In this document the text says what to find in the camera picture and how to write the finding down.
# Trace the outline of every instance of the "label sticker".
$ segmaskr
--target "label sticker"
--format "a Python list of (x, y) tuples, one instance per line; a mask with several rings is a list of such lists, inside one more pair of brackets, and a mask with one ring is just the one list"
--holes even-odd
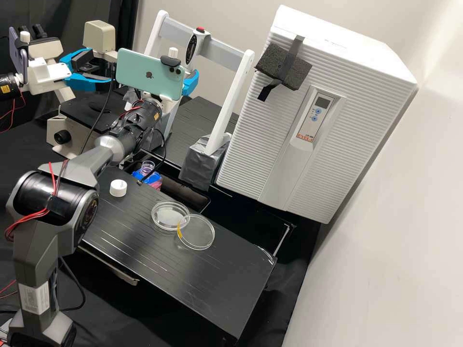
[(2, 92), (3, 94), (6, 94), (6, 93), (11, 92), (11, 89), (10, 89), (10, 86), (9, 86), (9, 85), (1, 86), (0, 89), (1, 89), (1, 92)]
[(50, 308), (48, 282), (45, 282), (39, 288), (29, 287), (24, 284), (18, 284), (18, 288), (21, 296), (21, 307), (24, 311), (40, 315)]

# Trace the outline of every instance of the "gray robotic arm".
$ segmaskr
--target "gray robotic arm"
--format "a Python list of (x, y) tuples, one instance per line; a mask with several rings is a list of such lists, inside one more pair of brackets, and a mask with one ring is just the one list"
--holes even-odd
[[(156, 122), (159, 105), (140, 102), (117, 120), (109, 135), (95, 141), (95, 148), (67, 163), (55, 196), (48, 164), (23, 175), (7, 202), (14, 220), (43, 208), (49, 212), (20, 223), (14, 231), (14, 269), (21, 309), (9, 326), (10, 346), (71, 346), (75, 327), (59, 310), (58, 258), (72, 254), (93, 221), (98, 208), (98, 176), (110, 164), (136, 153)], [(52, 164), (54, 173), (62, 163)]]

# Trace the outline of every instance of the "display screen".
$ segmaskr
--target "display screen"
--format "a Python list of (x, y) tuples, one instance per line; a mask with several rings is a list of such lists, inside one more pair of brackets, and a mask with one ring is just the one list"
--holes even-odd
[(328, 108), (329, 100), (319, 97), (317, 101), (315, 101), (315, 106), (322, 107), (322, 108)]

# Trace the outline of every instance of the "petri dish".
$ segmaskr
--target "petri dish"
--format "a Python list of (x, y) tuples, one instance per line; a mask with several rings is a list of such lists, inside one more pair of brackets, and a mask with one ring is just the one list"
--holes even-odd
[(194, 250), (202, 251), (209, 248), (216, 236), (214, 227), (200, 214), (185, 216), (185, 223), (177, 225), (177, 236), (182, 243)]
[(188, 223), (185, 218), (190, 212), (188, 208), (177, 201), (162, 201), (151, 210), (153, 222), (163, 230), (175, 231), (177, 226), (184, 227)]

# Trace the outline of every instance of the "smartphone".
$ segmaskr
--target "smartphone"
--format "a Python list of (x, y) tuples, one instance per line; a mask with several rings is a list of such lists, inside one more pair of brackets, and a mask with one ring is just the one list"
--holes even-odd
[(169, 67), (157, 58), (121, 48), (117, 52), (116, 81), (172, 100), (182, 96), (185, 69)]

